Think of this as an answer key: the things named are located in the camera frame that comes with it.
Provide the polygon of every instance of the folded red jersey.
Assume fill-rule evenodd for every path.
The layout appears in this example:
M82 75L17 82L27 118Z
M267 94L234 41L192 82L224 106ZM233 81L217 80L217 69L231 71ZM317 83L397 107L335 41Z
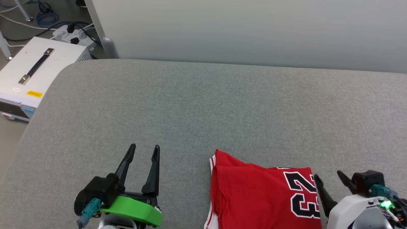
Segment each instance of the folded red jersey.
M320 229L310 168L263 168L216 150L205 229Z

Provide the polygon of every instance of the gray tablecloth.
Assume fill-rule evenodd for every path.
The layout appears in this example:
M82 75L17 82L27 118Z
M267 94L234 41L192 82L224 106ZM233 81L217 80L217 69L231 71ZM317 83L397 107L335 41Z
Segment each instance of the gray tablecloth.
M161 146L165 229L203 227L216 148L265 167L309 166L336 200L350 194L336 170L381 171L406 197L407 75L141 60L70 65L0 184L0 228L76 228L76 194L114 172L131 143L129 191L141 190Z

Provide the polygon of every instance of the red fabric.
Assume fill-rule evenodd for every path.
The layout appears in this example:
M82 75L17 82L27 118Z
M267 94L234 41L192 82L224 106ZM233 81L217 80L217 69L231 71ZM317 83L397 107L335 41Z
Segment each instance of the red fabric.
M304 194L305 202L316 202L317 194L291 190L283 172L299 172L314 187L310 168L263 168L243 163L216 150L212 171L212 211L218 216L220 229L319 229L318 217L297 217L291 210L291 198ZM307 209L306 203L301 207Z

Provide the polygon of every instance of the yellow sticker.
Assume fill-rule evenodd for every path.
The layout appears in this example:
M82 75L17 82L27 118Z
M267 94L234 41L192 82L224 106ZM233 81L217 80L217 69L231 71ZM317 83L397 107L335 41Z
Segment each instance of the yellow sticker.
M42 93L39 93L39 92L36 92L36 91L33 91L33 90L29 90L29 91L27 92L27 95L31 95L31 96L35 96L35 97L41 98Z

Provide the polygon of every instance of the white metal case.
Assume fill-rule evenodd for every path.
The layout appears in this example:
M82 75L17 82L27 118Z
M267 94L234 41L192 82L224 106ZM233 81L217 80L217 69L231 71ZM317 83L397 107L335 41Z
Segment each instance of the white metal case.
M44 52L54 51L25 85L19 84ZM0 113L8 119L30 121L48 87L66 66L92 59L86 47L34 37L0 71Z

